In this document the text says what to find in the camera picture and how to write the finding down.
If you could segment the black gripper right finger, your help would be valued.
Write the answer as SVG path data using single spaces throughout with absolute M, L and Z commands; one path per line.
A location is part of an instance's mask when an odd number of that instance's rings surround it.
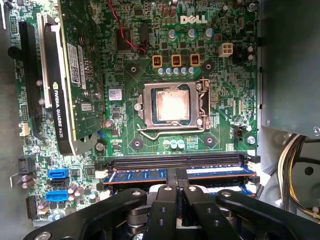
M 240 192 L 223 188 L 214 196 L 190 189 L 187 171 L 176 170 L 184 226 L 178 240 L 318 240 L 319 224 Z

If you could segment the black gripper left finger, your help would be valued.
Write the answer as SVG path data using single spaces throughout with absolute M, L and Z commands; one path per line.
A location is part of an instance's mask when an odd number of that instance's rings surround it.
M 173 240 L 177 218 L 177 174 L 166 170 L 166 183 L 154 194 L 128 188 L 25 236 L 26 240 Z

